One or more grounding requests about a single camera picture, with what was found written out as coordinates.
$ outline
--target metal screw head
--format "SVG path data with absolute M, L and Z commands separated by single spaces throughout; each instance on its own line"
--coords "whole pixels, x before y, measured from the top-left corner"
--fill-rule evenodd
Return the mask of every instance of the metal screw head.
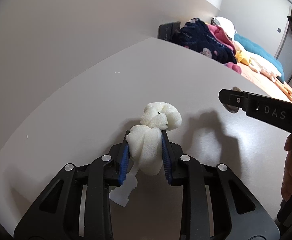
M 68 163 L 67 165 L 65 165 L 65 170 L 66 171 L 72 171 L 74 168 L 73 164 L 71 163 Z
M 103 155 L 102 156 L 102 161 L 103 162 L 108 162 L 108 161 L 110 161 L 111 160 L 111 156 L 110 155 Z
M 219 169 L 220 171 L 227 171 L 227 166 L 226 166 L 225 164 L 219 164 L 219 165 L 218 165 L 218 169 Z
M 181 160 L 184 162 L 188 162 L 190 160 L 190 157 L 188 155 L 184 154 L 181 156 Z

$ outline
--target white plastic part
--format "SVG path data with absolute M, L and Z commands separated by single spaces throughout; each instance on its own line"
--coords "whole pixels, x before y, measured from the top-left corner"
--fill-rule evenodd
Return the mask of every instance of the white plastic part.
M 116 187 L 114 190 L 109 192 L 109 198 L 117 203 L 125 207 L 129 201 L 128 197 L 134 188 L 137 187 L 137 179 L 136 174 L 139 170 L 139 166 L 137 162 L 134 163 L 129 173 L 126 175 L 126 179 L 124 184 L 120 187 Z

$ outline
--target pink blanket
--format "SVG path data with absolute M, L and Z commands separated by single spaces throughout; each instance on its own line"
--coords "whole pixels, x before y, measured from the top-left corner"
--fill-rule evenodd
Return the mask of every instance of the pink blanket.
M 220 43 L 224 44 L 228 47 L 234 54 L 236 53 L 236 49 L 230 39 L 227 37 L 226 33 L 224 32 L 223 28 L 220 26 L 214 26 L 211 24 L 207 25 L 211 34 L 217 39 Z

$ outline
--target navy blanket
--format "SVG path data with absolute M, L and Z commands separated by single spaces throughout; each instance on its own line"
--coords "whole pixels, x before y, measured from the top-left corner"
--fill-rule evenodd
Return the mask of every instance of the navy blanket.
M 172 42 L 197 51 L 220 63 L 237 63 L 233 52 L 224 44 L 217 41 L 204 22 L 194 18 L 186 22 L 172 37 Z

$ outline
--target white foam sponge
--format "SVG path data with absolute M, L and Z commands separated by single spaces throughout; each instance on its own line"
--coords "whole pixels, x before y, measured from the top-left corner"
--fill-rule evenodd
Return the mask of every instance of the white foam sponge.
M 135 125 L 130 129 L 130 133 L 126 136 L 128 142 L 130 157 L 134 162 L 138 162 L 141 155 L 145 133 L 148 130 L 146 125 Z
M 149 128 L 173 130 L 182 125 L 182 116 L 171 104 L 155 102 L 147 104 L 141 117 L 141 124 Z
M 126 140 L 131 157 L 141 171 L 147 175 L 158 174 L 163 164 L 161 130 L 136 125 L 131 128 Z
M 162 130 L 173 130 L 182 125 L 182 117 L 171 104 L 147 104 L 141 125 L 135 125 L 126 136 L 130 156 L 147 175 L 159 173 L 162 161 Z

